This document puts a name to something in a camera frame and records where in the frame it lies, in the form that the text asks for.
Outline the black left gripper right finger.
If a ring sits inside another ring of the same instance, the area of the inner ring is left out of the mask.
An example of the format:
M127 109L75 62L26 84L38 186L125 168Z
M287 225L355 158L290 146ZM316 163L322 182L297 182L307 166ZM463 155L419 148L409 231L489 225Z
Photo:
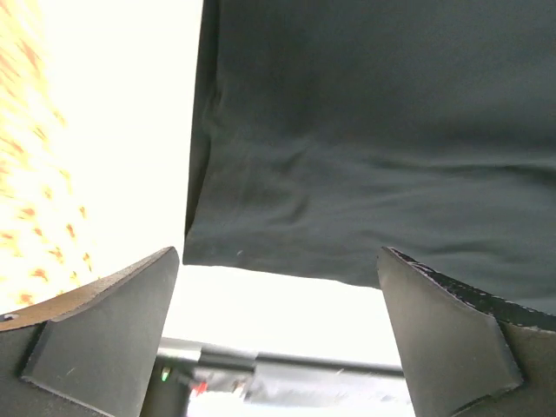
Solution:
M394 248L378 276L418 416L555 414L555 318Z

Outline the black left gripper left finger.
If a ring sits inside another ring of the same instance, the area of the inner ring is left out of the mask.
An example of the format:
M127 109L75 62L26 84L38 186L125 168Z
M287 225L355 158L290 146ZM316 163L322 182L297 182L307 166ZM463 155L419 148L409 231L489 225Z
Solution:
M1 316L1 414L137 416L179 268L164 248Z

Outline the wicker laundry basket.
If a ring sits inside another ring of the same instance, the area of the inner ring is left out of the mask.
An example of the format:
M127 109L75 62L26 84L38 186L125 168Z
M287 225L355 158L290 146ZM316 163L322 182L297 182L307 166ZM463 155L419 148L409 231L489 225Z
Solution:
M60 155L38 1L1 3L1 311L98 279L87 211Z

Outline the black flower print t-shirt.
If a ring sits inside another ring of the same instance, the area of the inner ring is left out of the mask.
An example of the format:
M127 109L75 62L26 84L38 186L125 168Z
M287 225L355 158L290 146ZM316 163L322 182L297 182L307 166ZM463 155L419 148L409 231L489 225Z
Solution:
M555 310L552 1L207 1L183 261Z

